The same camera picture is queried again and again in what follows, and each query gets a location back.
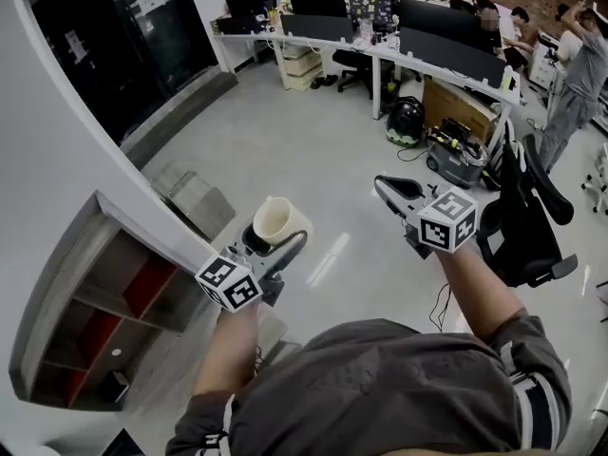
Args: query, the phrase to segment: white cup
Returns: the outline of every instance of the white cup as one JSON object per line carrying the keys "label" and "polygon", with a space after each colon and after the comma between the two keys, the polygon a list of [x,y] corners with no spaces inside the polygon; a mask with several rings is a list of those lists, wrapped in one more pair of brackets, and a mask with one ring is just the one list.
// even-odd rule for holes
{"label": "white cup", "polygon": [[269,197],[257,208],[254,232],[269,245],[277,245],[289,235],[304,230],[307,243],[313,237],[313,224],[287,199]]}

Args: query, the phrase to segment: shelf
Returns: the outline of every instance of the shelf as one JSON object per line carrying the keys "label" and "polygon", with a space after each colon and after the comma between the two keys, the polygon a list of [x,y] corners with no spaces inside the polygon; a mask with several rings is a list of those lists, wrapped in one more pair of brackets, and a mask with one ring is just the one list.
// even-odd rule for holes
{"label": "shelf", "polygon": [[28,399],[63,409],[116,411],[99,386],[118,371],[132,380],[163,331],[182,333],[205,297],[196,280],[125,231],[106,236],[74,280],[44,342]]}
{"label": "shelf", "polygon": [[74,294],[74,298],[110,314],[137,319],[121,294],[113,294],[96,285],[83,282]]}
{"label": "shelf", "polygon": [[58,339],[51,343],[45,356],[45,363],[76,371],[86,371],[86,363],[80,355],[75,341]]}
{"label": "shelf", "polygon": [[194,277],[179,271],[167,283],[142,321],[161,329],[181,333],[196,315],[197,309],[204,306],[201,301],[205,298]]}
{"label": "shelf", "polygon": [[159,296],[178,268],[161,256],[152,254],[124,291],[124,299],[139,319]]}

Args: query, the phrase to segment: standing person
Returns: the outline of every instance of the standing person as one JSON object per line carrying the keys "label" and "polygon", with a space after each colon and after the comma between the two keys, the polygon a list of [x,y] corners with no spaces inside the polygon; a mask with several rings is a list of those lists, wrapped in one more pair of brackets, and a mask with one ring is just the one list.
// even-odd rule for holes
{"label": "standing person", "polygon": [[[568,11],[569,7],[564,4],[558,5],[558,14],[555,16],[556,20],[561,21],[562,16]],[[579,54],[580,48],[582,48],[582,41],[574,33],[568,30],[568,27],[562,23],[564,32],[560,38],[560,46],[556,52],[556,56],[560,61],[560,64],[564,70],[567,70],[570,63],[574,61],[574,58]]]}
{"label": "standing person", "polygon": [[608,24],[593,10],[578,2],[561,18],[582,41],[582,48],[568,68],[568,75],[555,114],[544,129],[542,166],[550,173],[568,145],[570,137],[585,126],[598,110],[598,96],[608,77]]}
{"label": "standing person", "polygon": [[570,388],[541,321],[467,246],[436,255],[473,334],[346,323],[254,377],[257,304],[224,312],[167,456],[555,449]]}

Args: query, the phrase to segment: storage box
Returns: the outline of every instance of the storage box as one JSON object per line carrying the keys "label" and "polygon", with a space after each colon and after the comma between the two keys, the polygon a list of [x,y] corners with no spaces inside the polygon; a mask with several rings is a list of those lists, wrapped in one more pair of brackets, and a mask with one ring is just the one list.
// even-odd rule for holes
{"label": "storage box", "polygon": [[315,78],[318,78],[323,74],[323,66],[319,65],[313,67],[310,71],[302,76],[290,76],[289,77],[289,88],[297,89],[298,91],[304,91],[311,87]]}
{"label": "storage box", "polygon": [[426,126],[440,126],[444,118],[452,118],[468,126],[483,143],[490,142],[496,113],[459,87],[426,78],[422,103]]}
{"label": "storage box", "polygon": [[285,59],[297,59],[311,50],[308,46],[296,46],[295,44],[285,44],[283,57]]}
{"label": "storage box", "polygon": [[287,74],[290,76],[302,76],[320,64],[321,55],[309,50],[308,53],[297,59],[286,59],[285,69],[287,69]]}

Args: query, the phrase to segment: white desk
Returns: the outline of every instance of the white desk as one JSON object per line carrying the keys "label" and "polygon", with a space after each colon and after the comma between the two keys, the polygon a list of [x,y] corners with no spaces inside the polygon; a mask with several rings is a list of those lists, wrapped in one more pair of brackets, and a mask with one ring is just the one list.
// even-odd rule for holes
{"label": "white desk", "polygon": [[[471,78],[467,78],[463,74],[456,73],[445,67],[438,67],[429,63],[426,63],[422,59],[417,59],[409,55],[402,54],[399,51],[399,42],[396,36],[391,36],[387,42],[380,43],[376,46],[372,46],[369,42],[360,42],[360,39],[352,44],[347,42],[337,41],[325,41],[321,39],[310,39],[307,37],[296,37],[294,35],[285,35],[282,31],[275,32],[261,32],[259,34],[220,34],[216,35],[216,40],[221,52],[224,55],[225,61],[229,69],[224,69],[234,73],[234,68],[230,64],[228,53],[224,46],[224,41],[244,41],[251,43],[253,41],[267,41],[272,44],[275,49],[276,62],[278,63],[278,69],[281,74],[283,87],[289,89],[289,78],[285,69],[285,61],[283,54],[281,53],[281,46],[283,43],[294,44],[297,46],[310,46],[320,49],[321,52],[330,50],[334,52],[337,49],[345,50],[356,50],[362,52],[371,57],[371,72],[372,72],[372,88],[373,88],[373,104],[372,104],[372,116],[375,120],[380,118],[380,60],[386,59],[387,61],[394,62],[398,67],[407,67],[415,71],[434,76],[448,83],[459,87],[468,86],[471,89],[480,91],[483,94],[490,96],[499,102],[501,102],[502,112],[498,120],[496,131],[492,136],[492,140],[488,146],[489,151],[493,151],[494,147],[498,143],[499,138],[503,135],[504,124],[506,119],[511,112],[514,105],[520,103],[520,75],[514,72],[510,66],[504,71],[503,83],[500,88],[495,88],[487,83],[483,83]],[[515,80],[515,86],[513,89],[509,89],[509,83],[511,78]]]}

